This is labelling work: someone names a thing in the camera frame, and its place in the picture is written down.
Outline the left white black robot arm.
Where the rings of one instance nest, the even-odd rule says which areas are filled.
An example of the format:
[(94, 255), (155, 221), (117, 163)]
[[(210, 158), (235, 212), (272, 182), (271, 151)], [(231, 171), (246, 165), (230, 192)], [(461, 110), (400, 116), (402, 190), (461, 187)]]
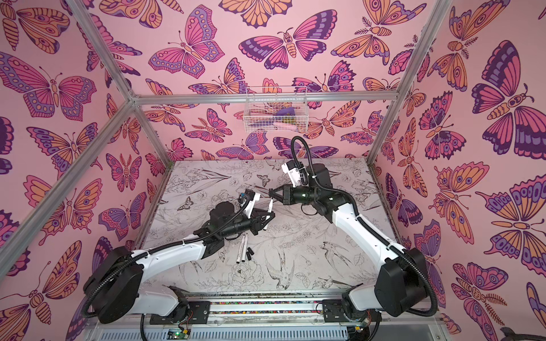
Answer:
[(181, 290), (144, 292), (140, 289), (142, 282), (181, 264), (214, 255), (227, 239), (246, 232), (258, 235), (275, 217), (271, 207), (263, 210), (255, 206), (259, 199), (258, 193), (246, 190), (238, 199), (239, 207), (231, 202), (217, 204), (201, 228), (177, 242), (135, 251), (126, 247), (113, 249), (83, 287), (81, 316), (97, 318), (102, 324), (127, 314), (163, 315), (180, 321), (187, 305)]

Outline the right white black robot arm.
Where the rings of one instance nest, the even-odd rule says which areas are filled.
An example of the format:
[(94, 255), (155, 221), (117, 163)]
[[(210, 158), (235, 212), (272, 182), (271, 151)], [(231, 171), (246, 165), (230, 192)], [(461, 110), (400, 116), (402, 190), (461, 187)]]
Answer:
[(389, 238), (358, 210), (356, 199), (335, 188), (327, 167), (314, 163), (305, 139), (290, 141), (290, 156), (282, 170), (288, 185), (269, 191), (283, 205), (309, 205), (316, 213), (345, 232), (373, 261), (377, 277), (373, 285), (358, 285), (342, 295), (347, 318), (355, 320), (372, 310), (392, 317), (410, 313), (420, 317), (436, 314), (439, 300), (427, 275), (425, 257)]

